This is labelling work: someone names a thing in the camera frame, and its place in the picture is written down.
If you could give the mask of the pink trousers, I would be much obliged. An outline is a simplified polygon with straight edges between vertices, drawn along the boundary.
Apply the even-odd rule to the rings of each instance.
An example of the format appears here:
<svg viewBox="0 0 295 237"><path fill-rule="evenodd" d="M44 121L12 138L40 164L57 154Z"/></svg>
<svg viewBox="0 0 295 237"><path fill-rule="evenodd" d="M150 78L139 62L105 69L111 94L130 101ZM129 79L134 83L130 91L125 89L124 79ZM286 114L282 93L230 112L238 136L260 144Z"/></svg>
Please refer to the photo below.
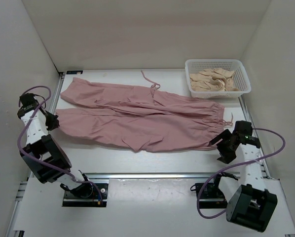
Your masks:
<svg viewBox="0 0 295 237"><path fill-rule="evenodd" d="M57 109L60 130L70 137L135 152L210 150L210 141L231 120L214 101L181 96L151 87L89 82L73 78Z"/></svg>

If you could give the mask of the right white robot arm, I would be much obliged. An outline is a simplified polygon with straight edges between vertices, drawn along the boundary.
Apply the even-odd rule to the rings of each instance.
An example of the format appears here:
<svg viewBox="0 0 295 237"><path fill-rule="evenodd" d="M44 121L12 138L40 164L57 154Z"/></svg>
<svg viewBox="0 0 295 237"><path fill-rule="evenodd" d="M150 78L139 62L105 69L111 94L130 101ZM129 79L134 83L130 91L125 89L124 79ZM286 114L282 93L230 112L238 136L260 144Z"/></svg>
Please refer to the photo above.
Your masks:
<svg viewBox="0 0 295 237"><path fill-rule="evenodd" d="M244 165L240 177L221 172L211 185L216 197L225 197L226 220L258 232L264 232L277 205L277 196L267 189L260 165L254 157L253 147L260 141L253 136L252 124L237 121L233 131L228 129L210 141L220 154L218 161L230 164L236 158L250 164Z"/></svg>

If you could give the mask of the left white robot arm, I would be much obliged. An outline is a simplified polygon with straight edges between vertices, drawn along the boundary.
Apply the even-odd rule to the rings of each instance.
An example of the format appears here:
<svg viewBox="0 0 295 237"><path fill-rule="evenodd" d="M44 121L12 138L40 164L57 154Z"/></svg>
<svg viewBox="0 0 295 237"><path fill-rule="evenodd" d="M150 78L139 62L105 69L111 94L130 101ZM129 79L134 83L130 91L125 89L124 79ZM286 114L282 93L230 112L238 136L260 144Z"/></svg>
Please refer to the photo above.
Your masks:
<svg viewBox="0 0 295 237"><path fill-rule="evenodd" d="M25 93L20 96L22 106L17 112L17 116L24 124L31 121L26 130L27 141L23 147L26 154L21 153L22 159L41 183L59 182L63 190L70 192L77 198L90 197L94 192L94 187L88 182L85 174L79 174L78 182L75 182L68 174L37 162L37 160L41 160L67 172L70 172L72 167L65 152L49 134L49 131L59 127L58 116L51 114L44 108L39 108L37 113L33 114L39 105L37 96L33 93Z"/></svg>

